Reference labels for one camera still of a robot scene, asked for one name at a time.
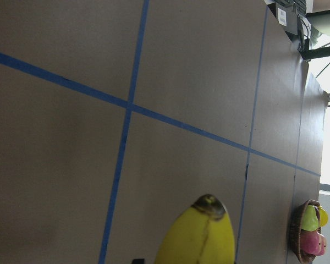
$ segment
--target sticker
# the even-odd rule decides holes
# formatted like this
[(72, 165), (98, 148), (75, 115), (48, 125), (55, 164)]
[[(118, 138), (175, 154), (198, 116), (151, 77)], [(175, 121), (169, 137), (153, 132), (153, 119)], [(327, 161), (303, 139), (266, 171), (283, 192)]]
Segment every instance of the sticker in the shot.
[(286, 11), (278, 8), (277, 9), (277, 17), (278, 17), (279, 23), (281, 25), (287, 26)]

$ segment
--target blue tape line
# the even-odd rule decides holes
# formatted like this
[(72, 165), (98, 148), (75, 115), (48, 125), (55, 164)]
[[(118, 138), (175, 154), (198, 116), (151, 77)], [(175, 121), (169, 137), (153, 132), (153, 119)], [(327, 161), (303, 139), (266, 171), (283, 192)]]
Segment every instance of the blue tape line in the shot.
[(296, 166), (296, 169), (298, 169), (299, 171), (303, 171), (303, 172), (312, 174), (316, 177), (320, 177), (320, 173), (315, 173), (315, 172), (312, 172), (311, 170), (308, 170), (308, 169), (305, 169), (305, 168), (302, 168), (302, 167), (299, 167), (299, 166)]
[(247, 160), (246, 160), (246, 174), (245, 174), (244, 188), (243, 188), (243, 194), (242, 194), (240, 222), (239, 222), (238, 235), (237, 235), (236, 258), (235, 258), (236, 262), (237, 262), (237, 258), (238, 258), (238, 254), (239, 254), (239, 243), (240, 243), (240, 237), (241, 237), (241, 231), (242, 231), (242, 225), (243, 225), (244, 206), (245, 206), (245, 198), (246, 198), (248, 176), (249, 176), (248, 175), (248, 169), (249, 169), (249, 162), (250, 162), (250, 153), (252, 152), (251, 147), (252, 147), (254, 120), (255, 120), (256, 106), (257, 106), (257, 99), (258, 99), (258, 90), (259, 90), (259, 84), (260, 84), (260, 70), (261, 70), (261, 66), (262, 66), (262, 57), (263, 57), (264, 40), (265, 40), (265, 34), (266, 34), (267, 15), (268, 15), (268, 6), (265, 7), (263, 32), (262, 32), (259, 62), (258, 62), (257, 79), (256, 79), (256, 84), (255, 84), (253, 112), (252, 112), (252, 120), (251, 120), (251, 131), (250, 131), (250, 135), (249, 135), (249, 145), (248, 145)]
[(286, 165), (288, 167), (292, 167), (292, 168), (295, 168), (296, 165), (295, 164), (292, 164), (292, 163), (289, 163), (287, 161), (284, 161), (282, 159), (279, 159), (279, 158), (276, 158), (274, 156), (271, 156), (271, 155), (268, 155), (268, 154), (265, 154), (263, 152), (260, 152), (258, 150), (251, 150), (251, 153), (255, 154), (255, 155), (258, 155), (258, 156), (261, 156), (263, 158), (266, 158), (268, 160), (271, 160), (271, 161), (275, 161), (275, 162), (278, 162), (278, 163), (281, 163), (283, 165)]
[(5, 66), (19, 70), (24, 73), (28, 73), (28, 74), (38, 77), (40, 79), (50, 81), (54, 84), (69, 88), (71, 90), (81, 92), (82, 94), (89, 95), (89, 96), (97, 98), (99, 100), (102, 100), (102, 101), (105, 101), (108, 103), (112, 103), (113, 105), (121, 106), (124, 108), (127, 106), (127, 102), (125, 100), (122, 100), (122, 99), (119, 99), (112, 95), (109, 95), (107, 93), (98, 91), (96, 89), (93, 89), (86, 85), (80, 84), (78, 82), (68, 80), (66, 78), (63, 78), (60, 75), (43, 70), (43, 69), (33, 66), (27, 62), (23, 62), (21, 60), (12, 58), (12, 57), (2, 54), (2, 53), (0, 53), (0, 64), (3, 64)]
[(150, 118), (153, 118), (153, 119), (157, 119), (157, 120), (162, 121), (164, 123), (173, 125), (175, 127), (185, 129), (185, 130), (193, 132), (195, 134), (199, 134), (199, 135), (204, 136), (206, 138), (210, 138), (212, 140), (216, 140), (216, 141), (219, 141), (221, 143), (236, 147), (238, 149), (241, 149), (241, 150), (244, 150), (244, 151), (248, 150), (248, 148), (244, 145), (241, 145), (241, 144), (236, 143), (234, 141), (228, 140), (224, 137), (215, 135), (213, 133), (209, 133), (209, 132), (204, 131), (200, 128), (196, 128), (195, 126), (183, 123), (183, 122), (178, 121), (176, 119), (173, 119), (171, 117), (167, 117), (165, 115), (162, 115), (162, 114), (156, 113), (154, 111), (148, 110), (148, 109), (143, 108), (141, 106), (133, 105), (133, 111), (136, 112), (136, 113), (142, 114), (144, 116), (147, 116), (147, 117), (150, 117)]
[[(302, 94), (302, 103), (301, 103), (300, 113), (299, 113), (299, 128), (298, 128), (298, 140), (297, 140), (296, 166), (295, 166), (295, 173), (294, 173), (294, 176), (293, 176), (293, 191), (292, 191), (292, 199), (291, 199), (291, 204), (290, 204), (290, 209), (289, 209), (289, 216), (292, 215), (293, 204), (294, 204), (294, 201), (295, 201), (296, 175), (297, 175), (297, 164), (298, 164), (298, 158), (299, 158), (299, 144), (300, 144), (300, 138), (301, 138), (303, 106), (304, 106), (304, 93)], [(290, 221), (291, 221), (291, 218), (289, 217), (288, 226), (290, 226)], [(288, 250), (288, 248), (286, 250), (285, 259), (286, 259), (285, 264), (288, 264), (288, 259), (289, 259), (289, 250)]]
[(121, 137), (120, 146), (119, 146), (119, 153), (118, 153), (117, 163), (116, 163), (116, 168), (115, 168), (114, 181), (112, 184), (107, 218), (106, 218), (104, 234), (103, 234), (103, 239), (102, 239), (102, 244), (101, 244), (101, 249), (100, 249), (100, 254), (99, 254), (99, 261), (98, 261), (99, 264), (104, 264), (105, 260), (106, 260), (107, 246), (108, 246), (111, 227), (112, 227), (112, 220), (113, 220), (113, 215), (114, 215), (114, 210), (115, 210), (115, 205), (116, 205), (116, 198), (117, 198), (117, 193), (118, 193), (118, 188), (119, 188), (119, 182), (120, 182), (120, 178), (121, 178), (122, 165), (123, 165), (124, 156), (125, 156), (127, 137), (128, 137), (130, 122), (131, 122), (132, 105), (134, 102), (135, 90), (136, 90), (136, 85), (137, 85), (138, 70), (139, 70), (139, 64), (140, 64), (140, 58), (141, 58), (141, 52), (142, 52), (142, 45), (143, 45), (143, 39), (144, 39), (148, 6), (149, 6), (149, 0), (144, 0), (143, 7), (142, 7), (140, 26), (139, 26), (139, 32), (138, 32), (138, 38), (137, 38), (137, 44), (136, 44), (135, 57), (134, 57), (134, 62), (133, 62), (133, 71), (132, 71), (130, 90), (129, 90), (129, 96), (128, 96), (127, 107), (126, 107), (126, 114), (125, 114), (125, 119), (124, 119), (124, 124), (123, 124), (123, 130), (122, 130), (122, 137)]

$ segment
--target black bracket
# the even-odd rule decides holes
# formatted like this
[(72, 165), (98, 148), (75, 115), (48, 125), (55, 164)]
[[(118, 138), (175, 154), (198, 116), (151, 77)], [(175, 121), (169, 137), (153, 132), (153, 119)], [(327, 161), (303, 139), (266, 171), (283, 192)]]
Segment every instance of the black bracket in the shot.
[(144, 258), (135, 258), (132, 260), (131, 264), (145, 264), (145, 259)]
[(304, 50), (304, 51), (301, 51), (300, 53), (301, 53), (303, 60), (309, 61), (311, 59), (329, 57), (330, 56), (330, 47)]

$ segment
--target wicker basket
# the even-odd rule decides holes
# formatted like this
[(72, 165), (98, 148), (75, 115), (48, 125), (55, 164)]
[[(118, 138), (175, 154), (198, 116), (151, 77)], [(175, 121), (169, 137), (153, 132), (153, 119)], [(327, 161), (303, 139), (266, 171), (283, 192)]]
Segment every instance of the wicker basket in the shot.
[(308, 200), (303, 205), (297, 207), (296, 210), (293, 212), (290, 225), (290, 247), (302, 264), (309, 264), (315, 259), (315, 255), (308, 254), (300, 248), (301, 222), (303, 214), (306, 211), (308, 205), (315, 205), (318, 207), (320, 206), (320, 203), (318, 201)]

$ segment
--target red apple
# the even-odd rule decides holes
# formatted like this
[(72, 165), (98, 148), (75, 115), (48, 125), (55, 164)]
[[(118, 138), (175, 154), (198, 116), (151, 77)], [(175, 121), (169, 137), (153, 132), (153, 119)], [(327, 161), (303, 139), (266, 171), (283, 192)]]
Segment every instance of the red apple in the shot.
[(318, 232), (302, 230), (300, 239), (301, 249), (316, 256), (324, 255), (326, 249), (326, 238)]

